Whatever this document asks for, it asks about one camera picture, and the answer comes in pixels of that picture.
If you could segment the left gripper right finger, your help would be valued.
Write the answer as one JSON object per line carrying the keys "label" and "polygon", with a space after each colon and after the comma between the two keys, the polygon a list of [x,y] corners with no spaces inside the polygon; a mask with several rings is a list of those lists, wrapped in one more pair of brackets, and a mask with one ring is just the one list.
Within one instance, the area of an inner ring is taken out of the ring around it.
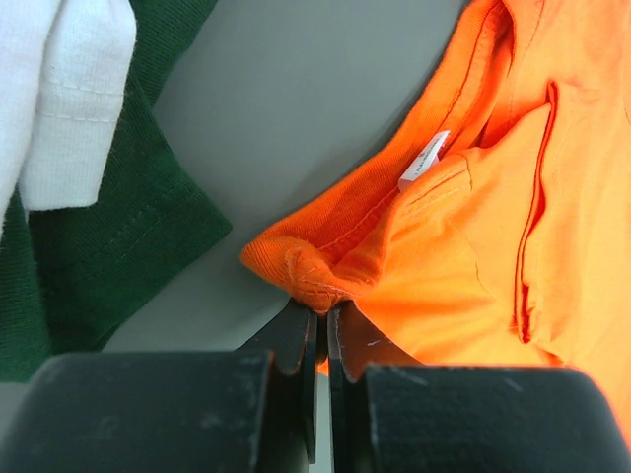
{"label": "left gripper right finger", "polygon": [[326,318],[337,472],[626,472],[605,397],[558,368],[426,366],[351,303]]}

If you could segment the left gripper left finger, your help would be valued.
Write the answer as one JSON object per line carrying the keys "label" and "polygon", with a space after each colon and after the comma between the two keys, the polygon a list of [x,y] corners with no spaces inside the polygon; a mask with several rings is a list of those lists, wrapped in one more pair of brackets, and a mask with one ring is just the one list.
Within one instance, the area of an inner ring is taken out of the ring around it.
{"label": "left gripper left finger", "polygon": [[305,472],[316,315],[288,303],[231,352],[46,362],[1,443],[5,472]]}

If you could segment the orange t-shirt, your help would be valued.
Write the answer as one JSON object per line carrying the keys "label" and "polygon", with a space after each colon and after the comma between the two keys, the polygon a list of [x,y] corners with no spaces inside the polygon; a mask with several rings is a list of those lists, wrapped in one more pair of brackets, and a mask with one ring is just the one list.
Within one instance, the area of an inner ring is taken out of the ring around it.
{"label": "orange t-shirt", "polygon": [[630,429],[630,5],[473,1],[392,140],[243,250],[425,364],[572,367]]}

